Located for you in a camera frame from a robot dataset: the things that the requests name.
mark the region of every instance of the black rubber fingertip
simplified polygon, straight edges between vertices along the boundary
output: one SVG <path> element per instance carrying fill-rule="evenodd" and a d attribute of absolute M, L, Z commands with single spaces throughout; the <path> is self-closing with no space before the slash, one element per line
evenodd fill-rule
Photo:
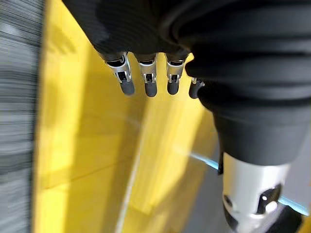
<path fill-rule="evenodd" d="M 130 82 L 123 82 L 120 84 L 120 86 L 121 86 L 123 93 L 126 94 L 127 96 L 130 96 L 134 94 L 135 92 L 135 88 L 134 88 L 134 84 L 132 80 Z"/>
<path fill-rule="evenodd" d="M 147 96 L 154 97 L 156 96 L 157 87 L 156 83 L 145 83 L 145 91 Z"/>
<path fill-rule="evenodd" d="M 168 93 L 170 93 L 171 95 L 175 95 L 178 92 L 179 89 L 179 82 L 175 83 L 167 83 L 167 91 Z"/>
<path fill-rule="evenodd" d="M 198 98 L 198 90 L 202 87 L 200 82 L 197 82 L 196 84 L 193 84 L 191 82 L 190 88 L 189 88 L 189 96 L 192 99 L 197 99 Z"/>

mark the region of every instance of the yellow surface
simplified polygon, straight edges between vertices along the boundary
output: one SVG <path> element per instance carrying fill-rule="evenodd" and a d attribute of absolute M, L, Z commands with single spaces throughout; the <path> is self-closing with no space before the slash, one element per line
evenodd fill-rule
<path fill-rule="evenodd" d="M 311 232 L 311 217 L 305 217 L 304 223 L 300 227 L 299 233 L 310 233 Z"/>
<path fill-rule="evenodd" d="M 126 97 L 62 2 L 46 9 L 34 232 L 180 232 L 206 168 L 189 158 L 203 115 L 190 78 L 170 96 L 160 54 L 158 94 L 147 98 L 129 54 L 136 93 Z M 207 153 L 212 121 L 204 127 Z"/>

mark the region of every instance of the robotic hand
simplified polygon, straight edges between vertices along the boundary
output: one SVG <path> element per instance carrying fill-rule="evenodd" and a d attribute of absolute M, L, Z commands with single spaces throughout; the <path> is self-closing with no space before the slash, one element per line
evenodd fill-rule
<path fill-rule="evenodd" d="M 306 0 L 64 0 L 126 95 L 127 52 L 146 94 L 156 95 L 156 54 L 166 53 L 168 92 L 186 65 L 190 97 L 213 112 L 221 146 L 223 204 L 231 228 L 249 233 L 277 207 L 310 124 L 311 3 Z"/>

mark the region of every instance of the gray floor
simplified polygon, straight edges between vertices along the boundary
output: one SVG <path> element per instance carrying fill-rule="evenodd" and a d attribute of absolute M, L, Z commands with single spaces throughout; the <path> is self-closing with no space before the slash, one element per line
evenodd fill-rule
<path fill-rule="evenodd" d="M 42 0 L 0 0 L 0 232 L 30 232 Z"/>

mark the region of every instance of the yellow wall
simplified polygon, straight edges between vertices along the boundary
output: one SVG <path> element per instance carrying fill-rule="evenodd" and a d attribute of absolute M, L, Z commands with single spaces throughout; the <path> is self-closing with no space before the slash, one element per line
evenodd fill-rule
<path fill-rule="evenodd" d="M 160 54 L 158 94 L 148 98 L 130 54 L 136 93 L 126 97 L 62 2 L 46 9 L 35 232 L 180 232 L 206 169 L 188 157 L 203 115 L 190 78 L 170 96 Z M 212 121 L 205 127 L 211 152 Z"/>
<path fill-rule="evenodd" d="M 305 217 L 304 223 L 300 227 L 299 233 L 310 233 L 311 232 L 311 217 Z"/>

